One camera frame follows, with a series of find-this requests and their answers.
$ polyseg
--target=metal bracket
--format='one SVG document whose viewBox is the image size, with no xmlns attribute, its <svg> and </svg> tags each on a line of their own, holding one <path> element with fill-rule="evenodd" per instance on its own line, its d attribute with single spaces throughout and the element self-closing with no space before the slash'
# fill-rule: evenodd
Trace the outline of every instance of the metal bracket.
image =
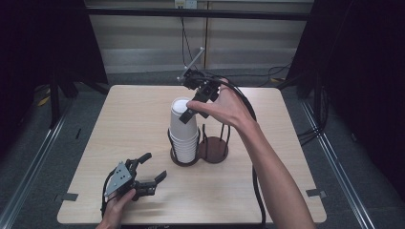
<svg viewBox="0 0 405 229">
<path fill-rule="evenodd" d="M 199 59 L 200 55 L 202 55 L 204 51 L 205 48 L 200 47 L 200 52 L 196 55 L 196 57 L 194 57 L 194 59 L 190 62 L 188 66 L 184 67 L 184 71 L 182 71 L 181 75 L 177 78 L 180 83 L 184 82 L 185 80 L 184 75 L 187 73 L 189 69 L 191 69 L 191 67 L 193 67 L 194 63 Z"/>
<path fill-rule="evenodd" d="M 117 190 L 123 184 L 128 182 L 128 180 L 130 179 L 131 174 L 125 167 L 125 164 L 121 161 L 116 167 L 113 176 L 111 177 L 110 184 L 107 186 L 107 190 L 105 191 L 104 196 L 105 197 L 110 196 L 110 194 L 112 194 L 115 190 Z"/>
<path fill-rule="evenodd" d="M 78 197 L 78 194 L 58 194 L 54 197 L 53 201 L 55 202 L 63 202 L 63 200 L 68 200 L 68 201 L 76 201 Z"/>
<path fill-rule="evenodd" d="M 307 192 L 307 195 L 309 198 L 316 197 L 316 196 L 319 196 L 319 198 L 325 198 L 328 196 L 325 191 L 319 191 L 317 189 L 310 189 L 310 190 L 307 190 L 306 192 Z"/>
</svg>

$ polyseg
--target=stacked cups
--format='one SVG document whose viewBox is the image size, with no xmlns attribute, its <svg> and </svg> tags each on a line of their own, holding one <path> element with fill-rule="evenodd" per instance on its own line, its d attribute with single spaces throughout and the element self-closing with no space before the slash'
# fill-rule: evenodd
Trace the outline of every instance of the stacked cups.
<svg viewBox="0 0 405 229">
<path fill-rule="evenodd" d="M 172 103 L 170 138 L 172 140 L 172 150 L 176 158 L 181 163 L 189 163 L 196 158 L 197 144 L 199 141 L 199 130 L 196 116 L 187 122 L 182 123 L 179 118 L 187 110 L 186 103 L 189 98 L 179 97 Z"/>
</svg>

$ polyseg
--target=floor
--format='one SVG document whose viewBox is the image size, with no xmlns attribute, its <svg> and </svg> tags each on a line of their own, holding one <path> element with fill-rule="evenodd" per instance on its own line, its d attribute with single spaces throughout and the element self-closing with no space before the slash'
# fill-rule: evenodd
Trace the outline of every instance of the floor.
<svg viewBox="0 0 405 229">
<path fill-rule="evenodd" d="M 245 87 L 256 87 L 267 82 L 268 70 L 216 70 L 220 75 L 229 76 L 237 84 Z M 110 87 L 116 84 L 134 85 L 177 85 L 173 80 L 179 72 L 157 73 L 121 73 L 110 74 Z M 286 73 L 275 75 L 284 77 Z M 269 80 L 264 87 L 274 87 L 278 83 Z M 81 158 L 86 143 L 96 124 L 96 120 L 106 95 L 82 85 L 77 98 L 67 99 L 61 96 L 63 126 L 57 133 L 49 130 L 51 122 L 50 102 L 37 106 L 45 90 L 35 95 L 35 100 L 20 126 L 20 137 L 10 148 L 9 156 L 0 162 L 0 225 L 2 228 L 95 228 L 94 225 L 62 225 L 56 216 L 61 203 L 55 201 L 56 195 L 67 192 L 75 174 L 75 168 Z M 305 101 L 297 98 L 295 87 L 282 90 L 289 115 L 297 134 L 310 130 L 309 119 L 303 109 L 303 102 L 311 104 L 310 96 Z M 47 135 L 56 135 L 53 142 L 47 142 L 48 153 L 38 158 L 38 150 Z M 352 185 L 358 199 L 350 201 L 339 176 L 333 169 L 333 163 L 315 138 L 303 146 L 315 183 L 320 191 L 326 193 L 322 198 L 328 219 L 318 224 L 318 228 L 405 228 L 405 203 L 373 166 L 364 148 L 352 138 L 351 131 L 344 120 L 333 110 L 325 134 L 334 153 L 334 164 L 341 166 Z M 42 161 L 36 168 L 30 167 L 33 161 Z M 26 175 L 27 171 L 36 171 L 37 176 Z M 10 209 L 13 214 L 6 214 Z M 355 213 L 365 213 L 367 222 L 362 222 Z"/>
</svg>

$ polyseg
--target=wooden table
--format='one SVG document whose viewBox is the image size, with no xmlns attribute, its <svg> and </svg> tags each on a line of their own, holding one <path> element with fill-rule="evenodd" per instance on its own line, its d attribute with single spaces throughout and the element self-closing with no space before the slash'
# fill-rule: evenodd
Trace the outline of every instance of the wooden table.
<svg viewBox="0 0 405 229">
<path fill-rule="evenodd" d="M 276 89 L 242 88 L 257 120 L 275 152 L 300 188 L 315 222 L 326 220 L 297 135 L 281 93 Z M 57 219 L 61 223 L 89 224 L 101 221 L 100 204 L 105 178 L 120 161 L 150 152 L 152 158 L 138 167 L 137 179 L 153 179 L 166 170 L 167 178 L 154 196 L 127 205 L 123 224 L 258 223 L 260 209 L 254 195 L 252 165 L 245 146 L 232 129 L 229 154 L 220 164 L 200 159 L 190 167 L 176 165 L 167 138 L 170 106 L 177 97 L 194 91 L 173 86 L 114 86 L 104 103 L 93 133 L 75 172 L 68 193 L 76 201 L 64 201 Z M 197 116 L 208 136 L 219 136 L 221 123 Z"/>
</svg>

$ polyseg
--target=black fabric curtain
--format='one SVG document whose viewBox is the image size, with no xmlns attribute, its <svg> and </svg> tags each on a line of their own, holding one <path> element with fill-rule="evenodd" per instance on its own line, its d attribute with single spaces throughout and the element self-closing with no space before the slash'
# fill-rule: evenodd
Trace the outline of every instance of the black fabric curtain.
<svg viewBox="0 0 405 229">
<path fill-rule="evenodd" d="M 18 135 L 33 91 L 50 83 L 108 83 L 90 18 L 52 8 L 84 8 L 81 0 L 5 0 L 0 4 L 1 155 Z"/>
<path fill-rule="evenodd" d="M 312 13 L 335 16 L 308 21 L 288 78 L 308 72 L 297 87 L 303 97 L 325 87 L 332 106 L 405 200 L 405 3 L 317 0 Z"/>
</svg>

